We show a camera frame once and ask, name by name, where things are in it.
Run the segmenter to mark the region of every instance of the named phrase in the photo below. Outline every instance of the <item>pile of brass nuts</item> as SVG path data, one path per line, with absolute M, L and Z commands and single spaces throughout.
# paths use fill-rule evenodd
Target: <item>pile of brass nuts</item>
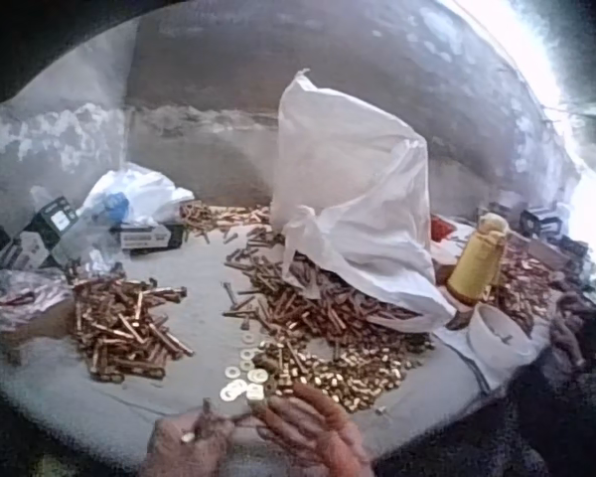
M 370 315 L 405 320 L 413 313 L 357 291 L 298 254 L 290 266 L 292 279 L 320 295 L 305 298 L 282 278 L 281 263 L 261 252 L 282 243 L 282 237 L 266 227 L 247 235 L 247 247 L 231 253 L 225 265 L 244 273 L 251 288 L 236 293 L 229 289 L 232 306 L 223 315 L 243 323 L 259 321 L 269 335 L 252 358 L 255 367 L 268 374 L 263 384 L 267 396 L 290 395 L 293 383 L 300 382 L 322 390 L 348 412 L 368 409 L 383 392 L 398 388 L 407 370 L 421 365 L 414 355 L 434 348 L 428 334 L 395 333 L 366 321 Z M 252 294 L 264 298 L 238 301 L 238 295 Z M 329 343 L 333 359 L 307 352 L 316 338 Z
M 219 230 L 223 243 L 236 239 L 230 230 L 235 226 L 269 224 L 269 207 L 210 207 L 201 201 L 188 202 L 181 206 L 181 219 L 188 231 L 195 237 L 203 237 L 210 243 L 208 233 Z
M 194 355 L 164 326 L 167 316 L 150 314 L 166 302 L 181 302 L 186 288 L 159 288 L 152 279 L 148 283 L 128 280 L 120 270 L 94 278 L 75 277 L 72 334 L 93 379 L 123 383 L 125 375 L 136 375 L 163 380 L 168 359 Z
M 526 251 L 508 248 L 501 266 L 499 286 L 486 302 L 510 316 L 530 336 L 534 317 L 547 319 L 552 271 Z

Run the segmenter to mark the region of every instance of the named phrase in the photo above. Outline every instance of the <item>black cloth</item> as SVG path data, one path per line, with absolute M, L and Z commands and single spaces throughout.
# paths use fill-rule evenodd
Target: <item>black cloth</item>
M 596 476 L 596 373 L 558 350 L 521 369 L 502 397 L 376 462 L 378 476 Z

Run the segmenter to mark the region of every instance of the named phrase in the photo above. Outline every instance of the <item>hand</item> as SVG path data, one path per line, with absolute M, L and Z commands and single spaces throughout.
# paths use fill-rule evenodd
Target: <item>hand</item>
M 552 322 L 550 339 L 552 346 L 563 350 L 567 354 L 575 368 L 582 368 L 585 360 L 580 351 L 578 340 L 576 340 L 574 333 L 565 324 L 563 318 L 556 317 Z
M 157 420 L 141 477 L 209 477 L 227 453 L 232 421 L 200 409 Z
M 272 397 L 253 413 L 266 427 L 265 440 L 277 443 L 303 466 L 325 465 L 335 477 L 373 476 L 362 434 L 347 413 L 319 390 L 295 384 L 296 397 Z
M 575 293 L 566 293 L 556 302 L 556 315 L 550 328 L 552 346 L 563 350 L 575 368 L 582 368 L 585 364 L 580 345 L 576 339 L 584 325 L 582 318 L 575 312 L 582 312 L 584 305 Z

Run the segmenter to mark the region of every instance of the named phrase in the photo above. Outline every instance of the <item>sunlight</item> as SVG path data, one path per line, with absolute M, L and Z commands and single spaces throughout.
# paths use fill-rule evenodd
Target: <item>sunlight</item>
M 522 23 L 507 0 L 441 0 L 464 18 L 482 37 L 497 48 L 533 91 L 543 110 L 562 137 L 581 180 L 571 198 L 569 235 L 589 243 L 596 262 L 596 171 L 587 167 L 590 158 L 581 157 L 570 116 L 559 110 L 562 94 L 547 57 L 545 45 L 529 26 Z

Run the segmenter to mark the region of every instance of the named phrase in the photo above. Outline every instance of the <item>red object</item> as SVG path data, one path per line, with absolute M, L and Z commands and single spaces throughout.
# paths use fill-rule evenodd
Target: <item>red object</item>
M 437 216 L 430 216 L 430 238 L 442 241 L 455 232 L 457 228 Z

